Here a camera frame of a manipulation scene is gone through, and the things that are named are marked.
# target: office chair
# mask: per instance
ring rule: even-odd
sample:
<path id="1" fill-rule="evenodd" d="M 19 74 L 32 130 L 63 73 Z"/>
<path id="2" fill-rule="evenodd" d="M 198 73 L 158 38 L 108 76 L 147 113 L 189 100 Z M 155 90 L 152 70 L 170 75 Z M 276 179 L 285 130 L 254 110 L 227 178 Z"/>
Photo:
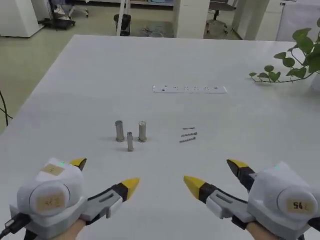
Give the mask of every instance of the office chair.
<path id="1" fill-rule="evenodd" d="M 219 16 L 220 11 L 231 12 L 231 11 L 234 11 L 236 9 L 235 6 L 237 4 L 237 0 L 235 0 L 233 2 L 233 5 L 229 5 L 228 1 L 229 0 L 211 0 L 210 1 L 209 11 L 215 11 L 215 12 L 214 12 L 213 19 L 210 19 L 210 20 L 206 21 L 205 29 L 206 29 L 206 33 L 207 34 L 210 34 L 209 27 L 210 27 L 211 24 L 222 26 L 223 30 L 224 30 L 224 33 L 228 34 L 228 27 L 227 27 L 226 23 L 223 22 L 223 21 L 217 20 L 217 17 Z"/>
<path id="2" fill-rule="evenodd" d="M 82 13 L 85 14 L 85 16 L 87 18 L 89 17 L 89 11 L 88 11 L 88 9 L 86 7 L 76 5 L 75 4 L 75 0 L 68 0 L 66 2 L 67 2 L 67 4 L 71 5 L 71 9 L 70 9 L 69 14 L 68 14 L 70 20 L 72 19 L 71 15 L 72 15 L 72 13 L 74 11 L 82 12 Z"/>

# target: metal peg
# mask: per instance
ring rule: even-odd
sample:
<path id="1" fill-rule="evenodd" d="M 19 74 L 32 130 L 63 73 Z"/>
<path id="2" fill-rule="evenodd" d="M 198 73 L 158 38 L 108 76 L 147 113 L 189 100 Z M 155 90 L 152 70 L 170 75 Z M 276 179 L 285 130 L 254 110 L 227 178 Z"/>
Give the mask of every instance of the metal peg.
<path id="1" fill-rule="evenodd" d="M 138 137 L 138 141 L 140 143 L 144 143 L 147 140 L 146 127 L 147 127 L 147 124 L 146 124 L 145 121 L 139 122 L 139 137 Z"/>
<path id="2" fill-rule="evenodd" d="M 115 131 L 116 131 L 116 138 L 117 142 L 123 142 L 125 140 L 124 136 L 124 126 L 121 120 L 115 122 Z"/>
<path id="3" fill-rule="evenodd" d="M 193 132 L 193 133 L 182 134 L 181 137 L 187 137 L 187 136 L 192 136 L 192 135 L 198 135 L 198 133 Z"/>
<path id="4" fill-rule="evenodd" d="M 185 139 L 185 140 L 181 140 L 181 141 L 179 141 L 179 143 L 189 142 L 189 141 L 192 141 L 192 140 L 196 140 L 196 137 L 188 138 L 188 139 Z"/>
<path id="5" fill-rule="evenodd" d="M 134 142 L 133 142 L 132 132 L 128 131 L 126 133 L 126 141 L 128 143 L 128 152 L 133 152 L 134 151 Z"/>

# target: power strip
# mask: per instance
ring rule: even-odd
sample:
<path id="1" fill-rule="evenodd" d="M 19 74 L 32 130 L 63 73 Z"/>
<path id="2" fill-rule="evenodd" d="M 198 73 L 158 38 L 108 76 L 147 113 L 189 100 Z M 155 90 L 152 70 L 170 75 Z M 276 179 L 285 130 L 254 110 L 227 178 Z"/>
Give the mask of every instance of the power strip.
<path id="1" fill-rule="evenodd" d="M 153 92 L 156 94 L 226 94 L 227 89 L 224 86 L 153 86 Z"/>

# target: yellow fingertip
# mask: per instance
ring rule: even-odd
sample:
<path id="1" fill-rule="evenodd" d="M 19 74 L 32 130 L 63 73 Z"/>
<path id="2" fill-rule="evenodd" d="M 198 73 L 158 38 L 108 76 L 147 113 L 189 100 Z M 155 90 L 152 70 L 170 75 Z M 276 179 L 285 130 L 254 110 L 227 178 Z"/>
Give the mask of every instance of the yellow fingertip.
<path id="1" fill-rule="evenodd" d="M 84 169 L 87 159 L 85 157 L 71 160 L 69 164 L 78 167 L 81 171 Z"/>
<path id="2" fill-rule="evenodd" d="M 135 177 L 135 178 L 130 178 L 121 182 L 123 185 L 125 185 L 128 188 L 128 194 L 127 194 L 126 200 L 128 200 L 131 197 L 131 195 L 134 193 L 134 191 L 136 190 L 139 184 L 139 181 L 140 181 L 140 178 Z"/>
<path id="3" fill-rule="evenodd" d="M 238 161 L 238 160 L 234 160 L 234 159 L 227 159 L 227 162 L 232 162 L 234 163 L 238 168 L 245 168 L 248 167 L 248 164 L 246 164 L 245 162 L 242 161 Z"/>
<path id="4" fill-rule="evenodd" d="M 188 187 L 188 189 L 190 190 L 190 192 L 192 193 L 192 195 L 196 199 L 199 199 L 199 189 L 206 182 L 193 176 L 184 176 L 183 181 Z"/>

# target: human hand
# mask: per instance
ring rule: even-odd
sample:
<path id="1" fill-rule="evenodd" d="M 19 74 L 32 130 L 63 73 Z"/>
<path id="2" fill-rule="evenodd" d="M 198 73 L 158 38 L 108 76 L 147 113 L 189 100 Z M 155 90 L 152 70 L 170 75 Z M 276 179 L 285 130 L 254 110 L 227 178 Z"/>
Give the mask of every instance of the human hand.
<path id="1" fill-rule="evenodd" d="M 254 240 L 279 240 L 279 237 L 265 229 L 257 222 L 250 222 L 246 230 L 252 235 Z"/>
<path id="2" fill-rule="evenodd" d="M 56 236 L 52 240 L 75 240 L 85 225 L 85 221 L 78 219 L 66 232 Z"/>

